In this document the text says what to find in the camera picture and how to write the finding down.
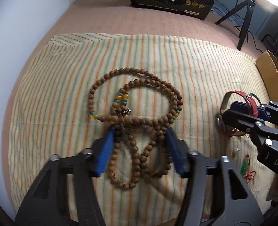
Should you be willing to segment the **red leather strap watch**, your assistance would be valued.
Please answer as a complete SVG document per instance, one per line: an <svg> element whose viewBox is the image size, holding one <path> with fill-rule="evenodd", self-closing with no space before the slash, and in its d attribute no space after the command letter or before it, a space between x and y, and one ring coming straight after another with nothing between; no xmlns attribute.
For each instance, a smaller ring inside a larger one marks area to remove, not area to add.
<svg viewBox="0 0 278 226"><path fill-rule="evenodd" d="M234 102L228 108L230 97L236 94L243 98L244 102ZM261 105L261 101L254 93L245 93L240 90L232 90L227 92L222 100L219 113L217 114L217 122L219 130L229 137L245 136L249 132L241 131L238 127L239 120L252 120L259 117L259 110L256 101Z"/></svg>

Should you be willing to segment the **black metal chair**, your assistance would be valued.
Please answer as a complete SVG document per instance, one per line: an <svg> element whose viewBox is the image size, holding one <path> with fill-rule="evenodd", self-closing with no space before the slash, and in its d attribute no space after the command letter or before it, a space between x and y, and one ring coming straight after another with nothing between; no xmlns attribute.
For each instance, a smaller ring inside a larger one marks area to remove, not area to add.
<svg viewBox="0 0 278 226"><path fill-rule="evenodd" d="M266 34L261 39L262 44L273 54L278 55L278 35Z"/></svg>

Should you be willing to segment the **open cardboard box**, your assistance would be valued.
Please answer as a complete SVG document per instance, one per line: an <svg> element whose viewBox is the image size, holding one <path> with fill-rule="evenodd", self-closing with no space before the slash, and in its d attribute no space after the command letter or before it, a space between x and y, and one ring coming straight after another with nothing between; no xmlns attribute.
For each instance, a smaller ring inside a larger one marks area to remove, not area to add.
<svg viewBox="0 0 278 226"><path fill-rule="evenodd" d="M278 102L278 60L266 50L256 59L256 66L263 79L271 101Z"/></svg>

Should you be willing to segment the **striped yellow cloth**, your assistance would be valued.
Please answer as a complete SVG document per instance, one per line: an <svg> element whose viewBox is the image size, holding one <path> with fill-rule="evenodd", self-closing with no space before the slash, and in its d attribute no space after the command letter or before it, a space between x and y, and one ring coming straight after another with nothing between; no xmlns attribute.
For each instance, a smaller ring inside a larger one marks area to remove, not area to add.
<svg viewBox="0 0 278 226"><path fill-rule="evenodd" d="M226 92L269 96L256 59L237 50L185 37L158 35L65 34L49 40L27 63L18 83L9 128L11 199L17 211L28 189L52 154L68 157L102 137L107 123L87 112L89 90L106 73L128 67L149 71L172 84L183 97L183 110L172 127L178 138L207 157L232 156L240 169L245 155L256 171L248 185L264 213L274 173L256 159L247 135L228 138L217 128L216 115ZM133 116L158 119L168 113L168 98L157 90L128 91ZM94 179L107 225L158 225L177 217L186 180L172 169L132 190L115 188L103 174Z"/></svg>

